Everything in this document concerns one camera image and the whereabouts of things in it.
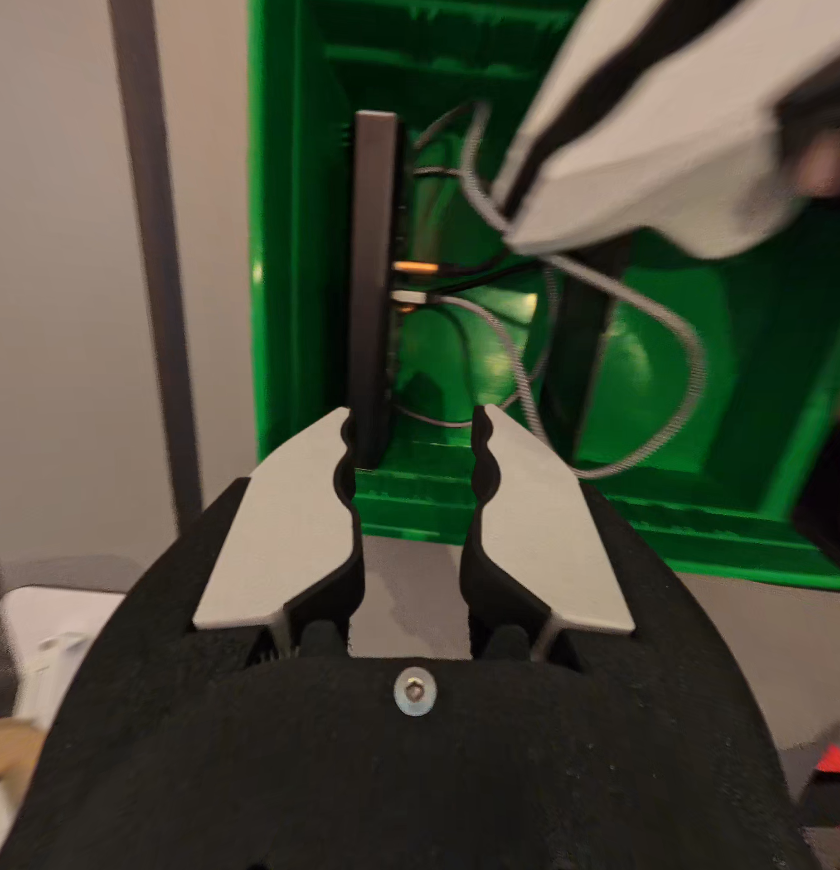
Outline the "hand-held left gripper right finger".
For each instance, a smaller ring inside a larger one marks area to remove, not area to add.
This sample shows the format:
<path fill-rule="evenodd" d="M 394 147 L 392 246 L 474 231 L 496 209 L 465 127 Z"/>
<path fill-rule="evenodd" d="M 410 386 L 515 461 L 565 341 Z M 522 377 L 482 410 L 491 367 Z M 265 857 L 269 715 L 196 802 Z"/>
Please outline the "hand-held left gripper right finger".
<path fill-rule="evenodd" d="M 476 507 L 459 587 L 469 643 L 481 658 L 514 626 L 529 658 L 548 660 L 567 630 L 632 636 L 636 623 L 576 473 L 500 407 L 473 411 Z"/>

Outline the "tan object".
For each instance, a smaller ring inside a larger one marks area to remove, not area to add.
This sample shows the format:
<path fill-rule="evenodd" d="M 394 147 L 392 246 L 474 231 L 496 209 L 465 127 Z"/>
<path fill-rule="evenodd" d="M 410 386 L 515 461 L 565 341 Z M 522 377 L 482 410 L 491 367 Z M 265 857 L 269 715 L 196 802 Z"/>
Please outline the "tan object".
<path fill-rule="evenodd" d="M 46 732 L 29 721 L 0 719 L 0 784 L 15 804 L 26 795 L 45 739 Z"/>

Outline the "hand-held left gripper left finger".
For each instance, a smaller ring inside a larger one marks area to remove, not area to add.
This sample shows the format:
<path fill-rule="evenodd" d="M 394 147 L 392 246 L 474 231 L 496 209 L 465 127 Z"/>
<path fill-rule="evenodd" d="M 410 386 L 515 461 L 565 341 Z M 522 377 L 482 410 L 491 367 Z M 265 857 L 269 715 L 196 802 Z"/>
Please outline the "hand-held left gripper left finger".
<path fill-rule="evenodd" d="M 325 622 L 348 645 L 365 593 L 353 428 L 339 407 L 252 472 L 194 612 L 196 630 L 262 626 L 290 657 L 306 628 Z"/>

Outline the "black blurred object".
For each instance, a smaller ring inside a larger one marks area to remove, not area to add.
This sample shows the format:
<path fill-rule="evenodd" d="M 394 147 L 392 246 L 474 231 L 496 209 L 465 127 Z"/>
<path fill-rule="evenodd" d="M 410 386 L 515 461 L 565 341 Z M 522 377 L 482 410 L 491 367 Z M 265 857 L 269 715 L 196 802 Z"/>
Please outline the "black blurred object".
<path fill-rule="evenodd" d="M 792 524 L 840 569 L 840 420 L 817 456 Z"/>

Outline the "green plastic box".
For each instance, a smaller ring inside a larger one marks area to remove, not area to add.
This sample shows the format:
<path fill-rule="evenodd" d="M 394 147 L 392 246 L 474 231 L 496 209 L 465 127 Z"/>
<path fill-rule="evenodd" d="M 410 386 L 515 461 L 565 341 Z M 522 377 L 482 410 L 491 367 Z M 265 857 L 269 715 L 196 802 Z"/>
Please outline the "green plastic box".
<path fill-rule="evenodd" d="M 408 139 L 491 103 L 479 170 L 510 137 L 584 2 L 251 2 L 252 358 L 261 457 L 346 398 L 354 115 Z M 703 263 L 640 232 L 591 265 L 691 322 L 707 351 L 695 416 L 597 487 L 676 571 L 840 592 L 792 524 L 840 400 L 840 206 L 815 204 L 753 251 Z M 620 460 L 683 395 L 684 355 L 617 305 L 574 465 Z"/>

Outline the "red and black object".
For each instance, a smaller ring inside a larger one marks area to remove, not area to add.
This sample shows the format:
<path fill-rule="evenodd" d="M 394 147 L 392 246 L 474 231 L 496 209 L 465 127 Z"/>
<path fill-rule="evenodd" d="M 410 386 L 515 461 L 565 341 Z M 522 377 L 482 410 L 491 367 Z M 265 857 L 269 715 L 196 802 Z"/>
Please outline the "red and black object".
<path fill-rule="evenodd" d="M 804 828 L 840 833 L 840 744 L 830 743 L 810 770 L 796 798 L 796 815 Z"/>

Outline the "grey metal bar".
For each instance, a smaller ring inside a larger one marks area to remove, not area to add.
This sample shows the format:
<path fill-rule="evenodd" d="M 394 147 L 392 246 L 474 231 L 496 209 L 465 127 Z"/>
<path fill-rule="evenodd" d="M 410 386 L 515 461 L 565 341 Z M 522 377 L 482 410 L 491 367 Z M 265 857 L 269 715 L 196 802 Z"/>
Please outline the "grey metal bar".
<path fill-rule="evenodd" d="M 203 512 L 160 51 L 152 1 L 109 1 L 178 534 Z"/>

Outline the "white plastic object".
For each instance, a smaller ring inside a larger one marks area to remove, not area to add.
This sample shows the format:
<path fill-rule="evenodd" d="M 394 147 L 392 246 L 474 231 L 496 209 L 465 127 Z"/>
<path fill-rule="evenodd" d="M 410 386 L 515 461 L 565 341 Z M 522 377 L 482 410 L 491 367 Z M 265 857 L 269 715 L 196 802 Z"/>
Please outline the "white plastic object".
<path fill-rule="evenodd" d="M 125 598 L 121 593 L 24 586 L 0 603 L 19 688 L 15 718 L 47 732 L 82 661 Z"/>

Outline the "dark device with ports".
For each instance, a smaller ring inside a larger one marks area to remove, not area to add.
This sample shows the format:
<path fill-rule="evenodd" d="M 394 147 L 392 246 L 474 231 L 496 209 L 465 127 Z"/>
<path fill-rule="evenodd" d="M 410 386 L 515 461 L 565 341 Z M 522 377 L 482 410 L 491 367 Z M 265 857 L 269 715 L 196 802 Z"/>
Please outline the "dark device with ports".
<path fill-rule="evenodd" d="M 394 113 L 364 110 L 354 115 L 348 400 L 354 462 L 362 470 L 379 466 L 390 439 L 390 292 L 403 142 L 403 125 Z"/>

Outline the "dark upright post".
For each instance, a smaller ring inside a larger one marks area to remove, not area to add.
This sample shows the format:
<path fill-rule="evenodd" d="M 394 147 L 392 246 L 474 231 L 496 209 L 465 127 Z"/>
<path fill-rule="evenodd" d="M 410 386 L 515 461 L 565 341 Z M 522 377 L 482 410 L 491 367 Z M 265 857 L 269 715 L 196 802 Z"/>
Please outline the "dark upright post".
<path fill-rule="evenodd" d="M 577 277 L 561 273 L 562 297 L 549 351 L 540 411 L 548 440 L 573 463 L 597 375 L 604 335 L 616 301 Z"/>

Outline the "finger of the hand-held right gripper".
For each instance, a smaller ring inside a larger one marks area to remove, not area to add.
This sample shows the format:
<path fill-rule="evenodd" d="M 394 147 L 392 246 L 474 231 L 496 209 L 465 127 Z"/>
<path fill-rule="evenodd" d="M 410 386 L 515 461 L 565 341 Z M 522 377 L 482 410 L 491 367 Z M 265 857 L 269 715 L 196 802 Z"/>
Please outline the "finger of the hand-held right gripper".
<path fill-rule="evenodd" d="M 840 1 L 700 2 L 700 33 L 503 212 L 506 243 L 548 255 L 648 228 L 704 259 L 751 249 L 810 200 L 784 175 L 777 103 L 839 56 Z"/>
<path fill-rule="evenodd" d="M 607 115 L 654 62 L 700 33 L 700 2 L 588 2 L 558 51 L 493 185 L 517 212 L 543 163 Z"/>

